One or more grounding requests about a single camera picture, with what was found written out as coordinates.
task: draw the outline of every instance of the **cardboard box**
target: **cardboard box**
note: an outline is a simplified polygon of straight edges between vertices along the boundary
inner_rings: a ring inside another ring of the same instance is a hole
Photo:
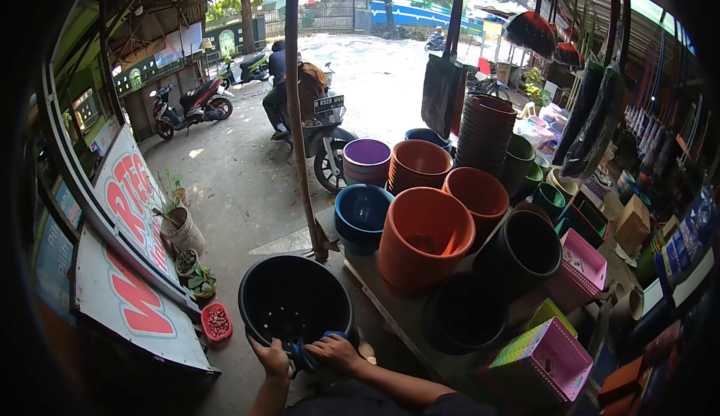
[[[615,241],[631,257],[650,234],[650,211],[635,194],[618,219]]]

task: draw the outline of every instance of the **fence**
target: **fence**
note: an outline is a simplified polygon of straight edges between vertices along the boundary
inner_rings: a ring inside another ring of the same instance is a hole
[[[297,9],[297,26],[300,33],[353,32],[354,9],[352,3],[312,3]],[[285,8],[265,13],[265,38],[285,36]]]

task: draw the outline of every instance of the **hand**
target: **hand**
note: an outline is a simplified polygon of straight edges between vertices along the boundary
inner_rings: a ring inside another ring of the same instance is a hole
[[[330,336],[323,336],[313,344],[306,344],[305,349],[315,356],[320,363],[331,367],[340,374],[353,376],[358,368],[366,363],[357,354],[349,341],[335,333],[330,333]]]
[[[290,359],[282,349],[280,339],[273,338],[270,347],[262,346],[251,336],[247,335],[250,346],[253,348],[255,355],[258,356],[260,363],[265,368],[266,378],[274,378],[279,380],[290,380],[293,376],[293,369],[290,367]]]

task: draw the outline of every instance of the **person sitting on motorcycle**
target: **person sitting on motorcycle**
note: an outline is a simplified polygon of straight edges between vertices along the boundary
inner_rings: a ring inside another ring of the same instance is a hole
[[[439,46],[442,44],[444,37],[443,28],[441,26],[435,27],[435,32],[433,32],[433,44]]]
[[[270,124],[275,129],[272,139],[277,140],[286,136],[288,128],[282,117],[283,108],[287,107],[287,91],[285,88],[285,41],[275,41],[272,53],[268,59],[270,75],[274,77],[275,86],[263,99],[263,107],[268,115]]]

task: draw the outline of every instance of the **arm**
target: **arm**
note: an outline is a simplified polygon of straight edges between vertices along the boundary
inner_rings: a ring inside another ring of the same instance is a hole
[[[250,345],[265,367],[265,382],[260,385],[258,395],[248,416],[280,416],[285,408],[290,377],[293,370],[290,361],[282,350],[280,339],[273,339],[270,347],[260,345],[255,339],[247,337]]]
[[[435,403],[439,396],[455,392],[445,385],[370,364],[358,356],[350,342],[335,334],[323,337],[320,341],[306,345],[305,348],[337,372],[355,378],[386,393],[398,402],[413,407],[427,408]]]

